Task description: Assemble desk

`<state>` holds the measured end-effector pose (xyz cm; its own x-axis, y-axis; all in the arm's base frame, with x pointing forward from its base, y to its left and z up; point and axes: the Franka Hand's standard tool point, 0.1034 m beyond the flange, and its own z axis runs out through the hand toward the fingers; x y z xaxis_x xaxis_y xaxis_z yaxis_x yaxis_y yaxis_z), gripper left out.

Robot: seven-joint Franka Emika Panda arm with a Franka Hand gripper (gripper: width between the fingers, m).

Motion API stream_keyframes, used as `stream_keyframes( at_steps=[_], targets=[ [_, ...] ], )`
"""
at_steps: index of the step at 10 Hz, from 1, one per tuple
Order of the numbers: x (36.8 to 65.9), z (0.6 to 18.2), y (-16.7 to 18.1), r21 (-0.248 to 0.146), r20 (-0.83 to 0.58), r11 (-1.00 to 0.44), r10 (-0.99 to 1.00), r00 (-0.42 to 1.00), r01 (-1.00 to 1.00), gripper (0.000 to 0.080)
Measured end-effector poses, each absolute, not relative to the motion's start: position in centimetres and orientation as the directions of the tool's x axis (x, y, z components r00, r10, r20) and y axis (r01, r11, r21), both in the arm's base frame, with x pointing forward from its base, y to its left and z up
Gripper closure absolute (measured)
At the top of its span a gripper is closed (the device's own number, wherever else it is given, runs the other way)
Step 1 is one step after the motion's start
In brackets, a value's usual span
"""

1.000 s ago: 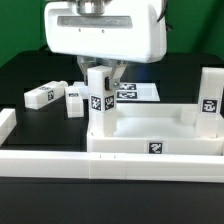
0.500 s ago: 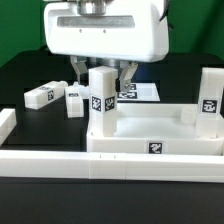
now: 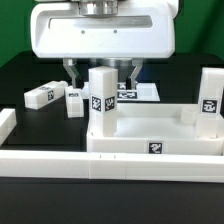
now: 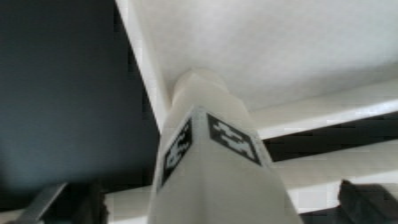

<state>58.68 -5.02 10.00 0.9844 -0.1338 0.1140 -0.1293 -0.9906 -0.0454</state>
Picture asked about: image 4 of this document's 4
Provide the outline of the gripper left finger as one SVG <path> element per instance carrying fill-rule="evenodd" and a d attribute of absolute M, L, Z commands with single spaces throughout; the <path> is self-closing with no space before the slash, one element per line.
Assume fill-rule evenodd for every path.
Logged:
<path fill-rule="evenodd" d="M 61 183 L 40 192 L 11 224 L 107 224 L 102 184 Z"/>

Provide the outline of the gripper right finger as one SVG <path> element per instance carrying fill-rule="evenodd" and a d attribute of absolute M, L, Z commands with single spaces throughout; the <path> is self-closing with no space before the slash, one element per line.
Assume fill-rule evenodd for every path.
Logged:
<path fill-rule="evenodd" d="M 301 214 L 305 224 L 398 224 L 398 183 L 342 181 L 340 205 Z"/>

